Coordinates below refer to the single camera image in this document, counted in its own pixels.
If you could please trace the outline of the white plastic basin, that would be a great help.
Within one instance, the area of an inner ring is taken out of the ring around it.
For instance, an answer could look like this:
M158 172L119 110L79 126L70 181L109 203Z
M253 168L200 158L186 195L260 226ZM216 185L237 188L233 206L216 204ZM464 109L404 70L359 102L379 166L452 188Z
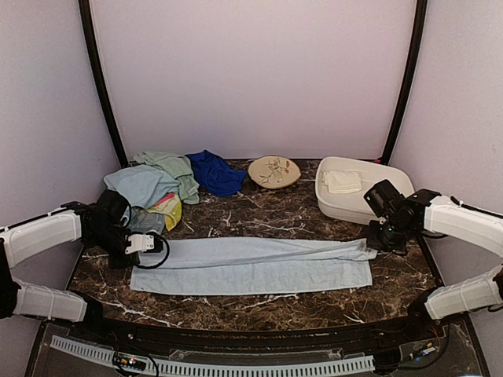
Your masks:
M353 193L330 193L328 186L323 183L323 173L332 170L358 173L362 189ZM365 201L364 194L384 179L388 179L404 196L415 191L409 177L397 168L357 159L326 157L319 163L315 178L315 195L319 209L330 218L368 225L377 217Z

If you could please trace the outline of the light blue towel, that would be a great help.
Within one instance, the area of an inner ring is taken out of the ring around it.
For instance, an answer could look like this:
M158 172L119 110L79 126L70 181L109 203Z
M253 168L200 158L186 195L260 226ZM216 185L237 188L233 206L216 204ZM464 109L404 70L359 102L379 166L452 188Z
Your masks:
M352 241L223 237L169 241L156 269L133 268L130 289L162 295L268 295L370 286L377 252Z

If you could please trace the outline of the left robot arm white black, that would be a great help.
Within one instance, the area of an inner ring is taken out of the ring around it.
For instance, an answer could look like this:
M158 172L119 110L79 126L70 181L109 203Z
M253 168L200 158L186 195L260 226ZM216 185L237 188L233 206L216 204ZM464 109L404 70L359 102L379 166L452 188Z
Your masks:
M152 236L123 224L130 204L106 190L92 204L72 201L38 217L1 228L1 318L41 317L79 323L94 342L111 335L107 320L92 312L88 298L69 290L30 284L13 276L19 265L71 243L98 246L120 268L138 262L138 253L154 246Z

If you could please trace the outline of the cream white towel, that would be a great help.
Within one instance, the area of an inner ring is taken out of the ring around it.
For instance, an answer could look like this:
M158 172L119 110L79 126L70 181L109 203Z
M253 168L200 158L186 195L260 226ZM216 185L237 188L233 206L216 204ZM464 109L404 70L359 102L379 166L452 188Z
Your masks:
M362 190L359 172L349 170L328 170L322 173L322 183L331 194L351 194Z

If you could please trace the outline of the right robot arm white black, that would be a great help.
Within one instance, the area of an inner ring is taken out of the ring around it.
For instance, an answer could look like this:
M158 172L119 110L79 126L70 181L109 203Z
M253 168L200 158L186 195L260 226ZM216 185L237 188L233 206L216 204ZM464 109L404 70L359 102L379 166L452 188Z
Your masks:
M454 247L492 254L502 260L502 216L470 206L453 196L430 189L420 189L409 196L400 193L389 180L377 182L364 195L375 214L369 223L367 244L376 250L405 254L413 239L437 240L453 259ZM432 288L408 308L401 324L402 335L417 341L431 328L431 322L454 314L486 309L502 309L502 266L450 285Z

